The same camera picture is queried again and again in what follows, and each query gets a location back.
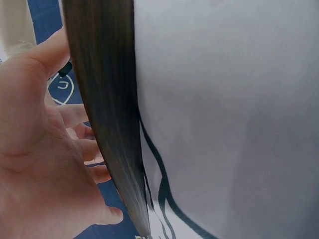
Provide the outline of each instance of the dark brown hair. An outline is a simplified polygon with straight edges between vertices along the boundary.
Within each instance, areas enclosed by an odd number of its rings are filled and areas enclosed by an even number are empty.
[[[133,0],[63,0],[71,58],[90,123],[133,223],[147,236],[133,5]]]

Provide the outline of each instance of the hand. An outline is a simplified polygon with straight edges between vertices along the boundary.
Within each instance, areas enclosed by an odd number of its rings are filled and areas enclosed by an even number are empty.
[[[105,165],[82,105],[46,106],[46,81],[69,59],[64,30],[0,66],[0,238],[73,238],[92,224],[117,224],[96,183]],[[72,139],[73,128],[79,139]]]

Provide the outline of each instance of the black object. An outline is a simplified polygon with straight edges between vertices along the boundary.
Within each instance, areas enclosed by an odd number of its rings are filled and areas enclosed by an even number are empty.
[[[68,61],[66,65],[58,71],[60,77],[65,77],[72,70],[72,63]]]

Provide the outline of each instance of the blue mat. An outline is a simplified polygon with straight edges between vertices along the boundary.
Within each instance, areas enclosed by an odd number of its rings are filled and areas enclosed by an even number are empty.
[[[62,26],[58,0],[28,0],[28,2],[34,23],[36,40],[39,44]],[[49,91],[58,104],[64,102],[78,104],[82,102],[73,71],[63,78],[55,76],[49,86]],[[124,221],[115,226],[93,225],[80,234],[77,239],[139,238],[136,237],[138,233],[117,194],[113,182],[100,184],[99,189],[107,205],[123,210]]]

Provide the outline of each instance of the white shirt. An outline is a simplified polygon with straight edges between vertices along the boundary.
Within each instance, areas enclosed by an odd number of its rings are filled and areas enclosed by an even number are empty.
[[[136,0],[135,36],[153,238],[318,238],[318,1]]]

